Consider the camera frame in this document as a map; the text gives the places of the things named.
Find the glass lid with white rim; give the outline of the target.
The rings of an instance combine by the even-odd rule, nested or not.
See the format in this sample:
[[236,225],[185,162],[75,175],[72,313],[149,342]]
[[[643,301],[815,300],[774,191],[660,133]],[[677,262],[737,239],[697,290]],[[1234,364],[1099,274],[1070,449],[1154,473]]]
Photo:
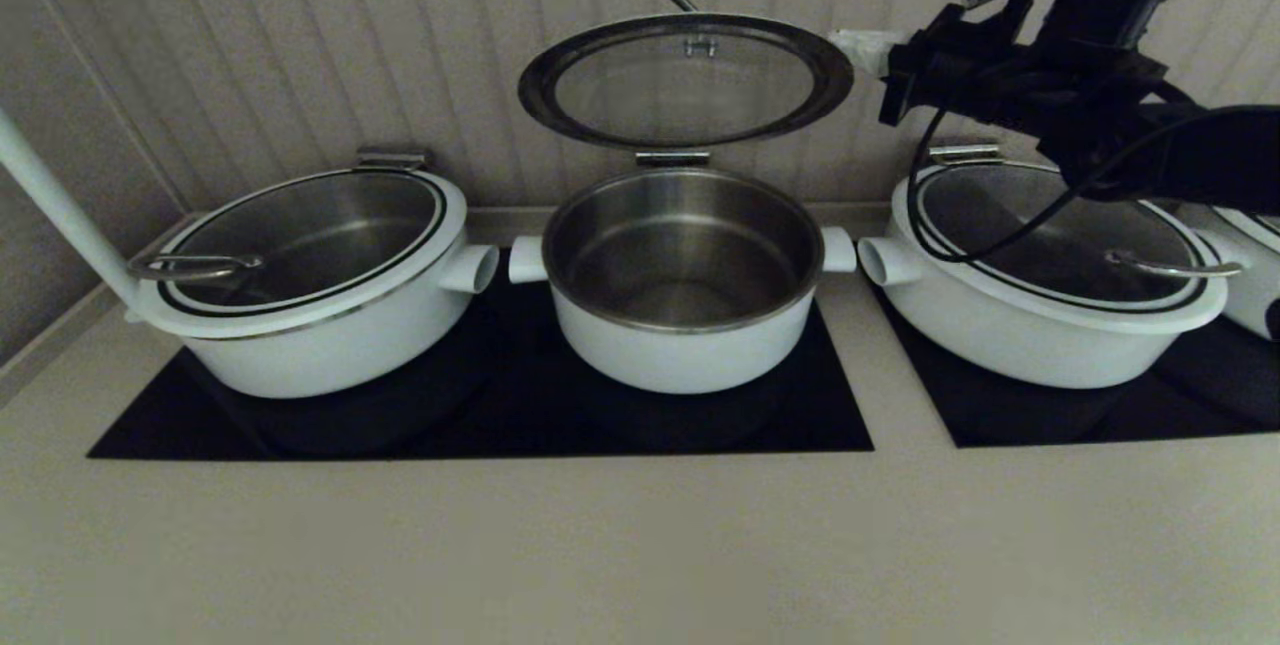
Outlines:
[[746,13],[676,10],[553,45],[518,99],[554,133],[599,147],[685,150],[771,139],[840,107],[855,70],[831,38]]

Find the right white chafing pot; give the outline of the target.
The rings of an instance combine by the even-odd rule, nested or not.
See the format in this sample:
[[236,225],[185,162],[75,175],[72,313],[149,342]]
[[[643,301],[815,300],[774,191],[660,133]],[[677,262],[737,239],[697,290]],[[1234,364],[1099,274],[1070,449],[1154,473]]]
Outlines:
[[1172,311],[1243,271],[1147,200],[1075,198],[1032,225],[1065,191],[1029,163],[928,166],[893,189],[893,227],[936,265],[1103,312]]

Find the white chafing pot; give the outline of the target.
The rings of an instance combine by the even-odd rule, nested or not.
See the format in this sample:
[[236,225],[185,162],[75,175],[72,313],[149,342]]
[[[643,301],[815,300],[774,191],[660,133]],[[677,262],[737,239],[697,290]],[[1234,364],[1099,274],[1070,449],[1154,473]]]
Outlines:
[[183,338],[307,326],[445,262],[466,216],[462,191],[430,171],[300,177],[233,200],[133,259],[137,308]]
[[1147,200],[1075,198],[1032,225],[1065,191],[1029,163],[928,166],[893,189],[893,227],[936,265],[1103,312],[1172,311],[1243,271]]

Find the left white chafing pot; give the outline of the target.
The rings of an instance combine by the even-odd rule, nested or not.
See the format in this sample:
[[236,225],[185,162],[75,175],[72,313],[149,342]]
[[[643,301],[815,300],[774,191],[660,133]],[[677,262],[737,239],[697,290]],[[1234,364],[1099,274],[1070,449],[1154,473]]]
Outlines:
[[466,216],[462,191],[430,171],[300,177],[233,200],[133,259],[137,308],[183,338],[307,326],[445,262]]

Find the black glass cooktop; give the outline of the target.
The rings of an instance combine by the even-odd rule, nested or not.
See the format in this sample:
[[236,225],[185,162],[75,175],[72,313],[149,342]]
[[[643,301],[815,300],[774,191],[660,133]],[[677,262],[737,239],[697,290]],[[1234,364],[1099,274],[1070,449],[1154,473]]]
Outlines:
[[1280,434],[1280,340],[1217,317],[1138,379],[1071,390],[983,370],[936,346],[870,289],[959,448]]
[[300,399],[238,393],[180,349],[90,448],[99,461],[460,461],[872,452],[819,308],[782,363],[672,395],[575,354],[550,291],[507,276],[388,375]]

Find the white slanted pole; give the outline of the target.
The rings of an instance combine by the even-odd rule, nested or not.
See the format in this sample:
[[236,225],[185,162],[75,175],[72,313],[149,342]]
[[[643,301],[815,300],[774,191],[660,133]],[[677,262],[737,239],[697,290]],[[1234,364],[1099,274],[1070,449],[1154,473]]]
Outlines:
[[148,322],[151,314],[142,305],[140,282],[128,273],[125,259],[81,207],[78,200],[54,177],[4,107],[0,107],[0,165],[81,259],[123,299],[133,320]]

